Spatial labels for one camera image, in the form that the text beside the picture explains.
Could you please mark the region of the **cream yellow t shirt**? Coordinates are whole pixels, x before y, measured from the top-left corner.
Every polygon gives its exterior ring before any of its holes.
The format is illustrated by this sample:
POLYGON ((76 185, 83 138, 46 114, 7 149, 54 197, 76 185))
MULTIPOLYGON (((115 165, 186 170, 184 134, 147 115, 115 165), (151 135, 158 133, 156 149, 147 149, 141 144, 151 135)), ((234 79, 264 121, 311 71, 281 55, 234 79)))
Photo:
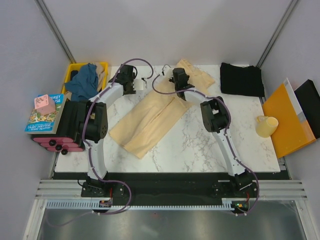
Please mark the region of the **cream yellow t shirt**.
MULTIPOLYGON (((175 66, 189 75, 189 84, 209 95, 207 89, 215 80, 206 72, 181 59, 175 66)), ((165 77, 156 90, 173 92, 174 84, 165 77)), ((111 138, 125 150, 142 159, 194 104, 176 94, 163 95, 152 90, 109 131, 111 138)))

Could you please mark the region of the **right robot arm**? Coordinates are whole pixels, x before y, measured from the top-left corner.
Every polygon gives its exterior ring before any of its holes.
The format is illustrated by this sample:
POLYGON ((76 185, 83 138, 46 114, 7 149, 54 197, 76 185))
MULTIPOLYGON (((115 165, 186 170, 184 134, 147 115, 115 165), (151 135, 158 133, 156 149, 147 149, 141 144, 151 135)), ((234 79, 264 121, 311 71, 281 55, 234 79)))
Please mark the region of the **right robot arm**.
POLYGON ((190 76, 184 68, 177 67, 171 70, 169 81, 174 84, 175 93, 182 100, 199 105, 202 122, 207 132, 215 138, 226 163, 227 172, 232 178, 243 178, 250 171, 242 160, 233 143, 230 124, 231 114, 220 96, 207 96, 189 83, 190 76))

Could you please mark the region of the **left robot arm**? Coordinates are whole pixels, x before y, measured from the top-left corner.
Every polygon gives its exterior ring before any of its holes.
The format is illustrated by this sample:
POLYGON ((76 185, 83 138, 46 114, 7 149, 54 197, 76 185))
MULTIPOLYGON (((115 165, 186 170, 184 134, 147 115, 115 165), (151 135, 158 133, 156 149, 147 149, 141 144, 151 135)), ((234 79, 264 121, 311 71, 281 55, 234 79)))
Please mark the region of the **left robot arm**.
POLYGON ((99 197, 106 196, 110 185, 103 178, 107 174, 104 160, 104 138, 108 133, 107 109, 124 95, 136 93, 134 86, 137 68, 122 64, 106 88, 87 101, 81 101, 78 116, 78 130, 87 152, 87 176, 95 182, 92 191, 99 197))

